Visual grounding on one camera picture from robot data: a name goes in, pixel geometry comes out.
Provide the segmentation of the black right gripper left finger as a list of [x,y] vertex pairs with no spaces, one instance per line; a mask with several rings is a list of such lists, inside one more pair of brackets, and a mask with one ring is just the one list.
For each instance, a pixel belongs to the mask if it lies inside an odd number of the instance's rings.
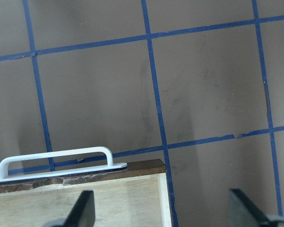
[[94,224],[94,192],[82,191],[67,218],[49,221],[44,227],[93,227]]

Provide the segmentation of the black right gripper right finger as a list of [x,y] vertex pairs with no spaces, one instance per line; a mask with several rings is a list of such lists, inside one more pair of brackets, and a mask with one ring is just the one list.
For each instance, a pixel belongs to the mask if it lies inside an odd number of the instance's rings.
[[284,227],[284,217],[264,214],[241,189],[229,189],[228,217],[232,227]]

